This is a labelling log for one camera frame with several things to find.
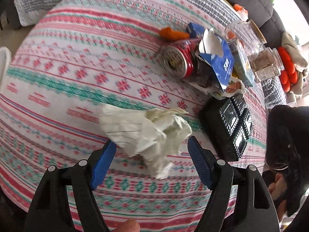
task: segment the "red plush toy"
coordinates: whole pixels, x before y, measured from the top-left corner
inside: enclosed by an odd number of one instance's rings
[[[299,79],[298,73],[295,70],[295,65],[285,48],[279,47],[278,52],[284,66],[284,70],[281,71],[279,79],[282,84],[283,90],[285,92],[288,92],[291,89],[291,84],[297,83]]]

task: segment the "crumpled white paper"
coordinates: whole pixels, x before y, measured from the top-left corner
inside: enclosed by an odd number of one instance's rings
[[[147,111],[104,104],[99,117],[105,135],[129,157],[140,154],[151,177],[165,179],[172,163],[167,155],[178,155],[181,143],[192,134],[180,108]]]

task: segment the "red can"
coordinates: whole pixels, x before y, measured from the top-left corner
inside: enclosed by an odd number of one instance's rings
[[[162,50],[163,66],[177,78],[186,78],[194,71],[193,55],[201,38],[173,42]]]

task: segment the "pink and green striped tablecloth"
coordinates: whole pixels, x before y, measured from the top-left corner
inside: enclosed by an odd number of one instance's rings
[[[31,198],[49,165],[67,167],[88,158],[106,142],[100,131],[101,104],[145,110],[180,107],[204,148],[213,147],[197,113],[207,97],[170,77],[156,59],[158,31],[183,30],[196,22],[223,27],[185,0],[63,0],[25,38],[0,89],[0,185],[19,207]],[[266,120],[260,85],[245,95],[254,120],[239,167],[262,171]],[[112,229],[129,218],[142,231],[193,231],[210,191],[197,175],[186,141],[167,179],[148,175],[142,161],[120,149],[103,185],[94,192]],[[74,223],[81,229],[72,188]],[[231,192],[228,214],[233,211]]]

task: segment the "silver screw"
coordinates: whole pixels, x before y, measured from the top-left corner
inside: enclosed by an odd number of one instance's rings
[[[50,171],[50,172],[54,171],[55,169],[56,169],[55,166],[49,166],[49,167],[48,167],[48,171]]]
[[[87,160],[82,159],[80,162],[78,162],[78,165],[80,165],[81,167],[86,166],[87,165]]]
[[[218,165],[220,166],[224,166],[225,165],[225,161],[222,159],[217,160]]]
[[[255,167],[254,165],[250,165],[250,166],[249,166],[249,169],[250,169],[251,171],[255,171],[255,170],[256,170],[256,167]]]

